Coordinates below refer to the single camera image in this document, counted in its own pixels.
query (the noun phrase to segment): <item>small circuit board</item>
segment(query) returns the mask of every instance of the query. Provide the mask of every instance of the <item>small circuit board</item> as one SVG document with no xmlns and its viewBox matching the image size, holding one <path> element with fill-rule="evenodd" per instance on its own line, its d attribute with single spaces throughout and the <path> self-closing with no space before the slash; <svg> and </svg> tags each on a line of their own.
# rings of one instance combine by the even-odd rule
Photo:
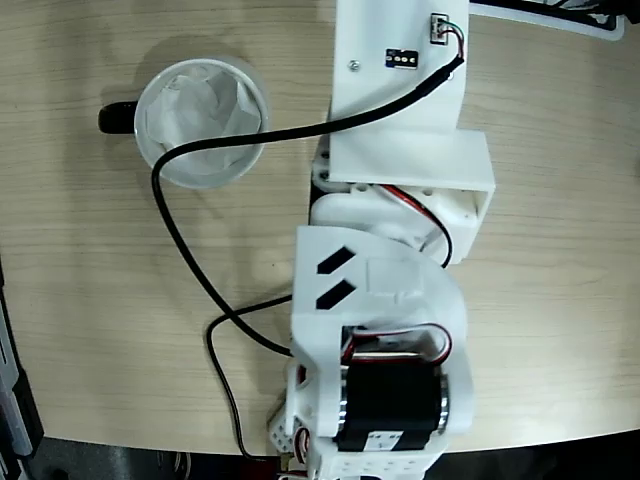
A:
<svg viewBox="0 0 640 480">
<path fill-rule="evenodd" d="M 388 68 L 406 68 L 409 70 L 415 70 L 418 68 L 419 58 L 420 55 L 415 50 L 388 48 L 385 59 Z"/>
</svg>

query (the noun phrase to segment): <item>connector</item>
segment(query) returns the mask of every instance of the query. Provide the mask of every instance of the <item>connector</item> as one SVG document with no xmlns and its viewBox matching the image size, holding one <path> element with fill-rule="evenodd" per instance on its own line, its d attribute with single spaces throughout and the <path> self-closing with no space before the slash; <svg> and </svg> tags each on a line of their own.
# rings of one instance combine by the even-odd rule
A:
<svg viewBox="0 0 640 480">
<path fill-rule="evenodd" d="M 418 68 L 420 54 L 415 50 L 399 50 L 388 48 L 386 55 L 387 68 L 406 68 L 415 70 Z"/>
<path fill-rule="evenodd" d="M 446 25 L 442 22 L 448 22 L 449 15 L 443 13 L 431 14 L 431 44 L 432 45 L 447 45 L 449 43 L 449 37 L 442 32 L 445 31 Z"/>
</svg>

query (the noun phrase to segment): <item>white plastic housing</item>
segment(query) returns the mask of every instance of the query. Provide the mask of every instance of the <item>white plastic housing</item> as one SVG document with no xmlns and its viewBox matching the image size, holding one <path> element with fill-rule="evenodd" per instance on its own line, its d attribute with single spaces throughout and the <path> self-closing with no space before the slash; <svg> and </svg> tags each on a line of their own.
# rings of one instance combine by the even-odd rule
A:
<svg viewBox="0 0 640 480">
<path fill-rule="evenodd" d="M 311 208 L 312 225 L 348 227 L 409 245 L 442 264 L 447 243 L 439 227 L 424 215 L 367 184 L 346 185 L 345 191 L 318 199 Z M 453 240 L 451 264 L 467 257 L 486 214 L 478 192 L 405 188 L 446 226 Z M 478 203 L 483 210 L 478 210 Z"/>
<path fill-rule="evenodd" d="M 468 33 L 468 0 L 338 0 L 331 118 L 388 103 L 455 57 L 453 35 L 446 46 L 430 43 L 434 13 L 448 15 Z M 419 67 L 388 68 L 387 48 L 417 50 Z M 353 61 L 358 64 L 355 70 L 350 68 Z M 453 263 L 467 256 L 495 192 L 484 133 L 457 129 L 465 83 L 466 63 L 448 82 L 406 110 L 330 135 L 325 152 L 329 154 L 325 191 L 335 191 L 332 183 L 384 183 L 436 192 L 428 206 L 438 210 L 434 213 L 456 232 Z M 323 198 L 314 206 L 313 223 L 350 223 L 340 218 L 345 212 L 329 212 L 330 203 L 353 206 L 348 217 L 361 213 L 346 197 Z M 338 223 L 331 223 L 332 217 Z"/>
<path fill-rule="evenodd" d="M 307 427 L 312 435 L 307 462 L 310 478 L 313 472 L 331 480 L 367 473 L 379 478 L 424 474 L 446 449 L 449 436 L 467 431 L 473 416 L 467 317 L 460 288 L 430 258 L 371 233 L 298 227 L 296 245 L 291 317 L 294 360 L 288 368 L 284 410 L 271 424 L 272 442 L 280 451 L 288 451 L 287 437 L 293 435 L 296 422 Z M 353 257 L 331 273 L 318 273 L 318 265 L 343 247 Z M 317 300 L 342 281 L 355 289 L 332 308 L 319 309 Z M 432 434 L 420 452 L 338 452 L 332 438 L 339 428 L 342 328 L 397 328 L 427 322 L 445 327 L 453 340 L 451 354 L 441 367 L 449 390 L 444 433 Z M 303 383 L 297 375 L 300 365 L 307 370 Z"/>
</svg>

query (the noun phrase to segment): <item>cup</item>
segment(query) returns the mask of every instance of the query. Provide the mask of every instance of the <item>cup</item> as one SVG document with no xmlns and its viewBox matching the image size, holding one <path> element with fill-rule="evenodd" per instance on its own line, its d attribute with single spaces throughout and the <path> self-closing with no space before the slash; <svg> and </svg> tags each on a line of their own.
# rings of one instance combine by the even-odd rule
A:
<svg viewBox="0 0 640 480">
<path fill-rule="evenodd" d="M 261 122 L 258 132 L 266 132 L 270 128 L 270 107 L 267 100 L 267 89 L 258 72 L 247 62 L 230 56 L 212 58 L 196 58 L 172 65 L 158 75 L 146 86 L 137 102 L 119 102 L 107 105 L 98 115 L 100 131 L 107 134 L 133 134 L 142 158 L 151 168 L 166 153 L 166 149 L 149 138 L 146 123 L 146 109 L 157 98 L 162 89 L 181 72 L 194 66 L 214 65 L 231 74 L 242 83 L 253 97 Z M 225 169 L 209 174 L 198 174 L 181 168 L 180 162 L 169 162 L 161 172 L 162 177 L 187 188 L 215 188 L 225 185 L 244 175 L 258 160 L 264 144 L 253 145 L 246 153 Z"/>
</svg>

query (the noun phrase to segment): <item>wood grain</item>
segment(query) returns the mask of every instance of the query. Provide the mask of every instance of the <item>wood grain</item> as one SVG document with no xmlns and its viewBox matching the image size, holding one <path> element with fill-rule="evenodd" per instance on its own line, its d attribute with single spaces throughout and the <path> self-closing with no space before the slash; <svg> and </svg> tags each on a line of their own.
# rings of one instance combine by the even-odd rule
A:
<svg viewBox="0 0 640 480">
<path fill-rule="evenodd" d="M 608 43 L 472 18 L 465 128 L 488 134 L 498 191 L 464 264 L 473 431 L 454 449 L 640 427 L 640 30 Z M 96 127 L 176 61 L 226 53 L 264 75 L 274 126 L 322 120 L 329 0 L 14 0 L 0 18 L 0 248 L 22 361 L 47 435 L 235 452 L 202 334 L 218 310 L 156 213 L 132 138 Z M 167 187 L 233 305 L 284 293 L 314 140 L 269 146 L 221 190 Z M 250 320 L 288 340 L 286 307 Z M 216 335 L 247 444 L 284 360 Z"/>
</svg>

